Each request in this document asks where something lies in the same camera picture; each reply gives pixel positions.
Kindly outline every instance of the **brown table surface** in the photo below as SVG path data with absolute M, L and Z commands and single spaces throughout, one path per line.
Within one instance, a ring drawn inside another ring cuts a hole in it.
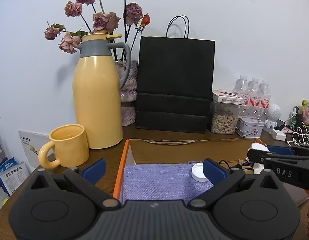
M 228 138 L 241 138 L 238 134 L 233 135 L 223 135 L 223 134 L 213 134 L 207 130 L 205 134 L 199 133 L 181 133 L 181 132 L 167 132 L 167 131 L 156 131 L 156 130 L 143 130 L 136 129 L 134 125 L 126 126 L 123 128 L 123 140 L 108 149 L 103 150 L 90 150 L 90 157 L 85 164 L 80 167 L 85 167 L 90 165 L 97 160 L 104 158 L 106 161 L 107 169 L 104 177 L 96 184 L 96 186 L 103 191 L 113 194 L 114 184 L 119 168 L 120 158 L 122 150 L 125 144 L 126 139 L 138 138 L 138 139 L 148 139 L 148 140 L 207 140 L 207 139 L 228 139 Z M 286 142 L 277 141 L 272 138 L 269 133 L 265 131 L 262 132 L 261 138 L 264 143 L 268 145 L 277 145 L 277 146 L 288 146 Z M 63 172 L 66 168 L 58 167 L 54 169 L 53 173 Z M 16 239 L 12 233 L 10 225 L 8 223 L 8 213 L 13 205 L 14 201 L 21 192 L 24 184 L 17 189 L 13 195 L 9 198 L 6 204 L 0 210 L 0 240 L 13 240 Z

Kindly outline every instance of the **purple fabric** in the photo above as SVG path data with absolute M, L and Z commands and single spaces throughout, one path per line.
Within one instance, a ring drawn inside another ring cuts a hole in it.
M 213 187 L 191 176 L 194 164 L 142 164 L 124 168 L 123 202 L 126 200 L 173 200 L 185 203 Z

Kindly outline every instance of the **yellow mug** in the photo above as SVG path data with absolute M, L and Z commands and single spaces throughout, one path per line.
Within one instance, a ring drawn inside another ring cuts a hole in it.
M 40 149 L 39 163 L 43 168 L 54 169 L 61 165 L 77 167 L 89 158 L 89 148 L 84 127 L 80 124 L 67 124 L 54 129 L 49 134 L 50 142 Z M 56 160 L 49 162 L 48 151 L 54 147 Z

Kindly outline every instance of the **yellow thermos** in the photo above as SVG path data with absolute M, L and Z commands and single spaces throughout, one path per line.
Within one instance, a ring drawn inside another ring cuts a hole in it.
M 131 51 L 127 43 L 110 43 L 121 34 L 94 33 L 83 36 L 81 56 L 73 77 L 73 101 L 77 123 L 85 127 L 91 149 L 111 147 L 123 139 L 120 89 L 128 79 Z M 125 74 L 119 80 L 110 49 L 124 48 Z

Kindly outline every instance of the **green leaf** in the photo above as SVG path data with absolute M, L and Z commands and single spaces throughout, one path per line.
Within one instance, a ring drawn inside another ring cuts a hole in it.
M 60 31 L 63 31 L 65 29 L 65 26 L 63 24 L 53 24 L 51 25 L 53 28 L 58 28 Z
M 74 33 L 74 32 L 69 32 L 70 33 L 70 36 L 72 37 L 72 36 L 78 36 L 76 33 Z
M 80 36 L 80 38 L 82 38 L 84 35 L 87 35 L 88 33 L 85 31 L 77 31 L 75 34 L 76 36 Z

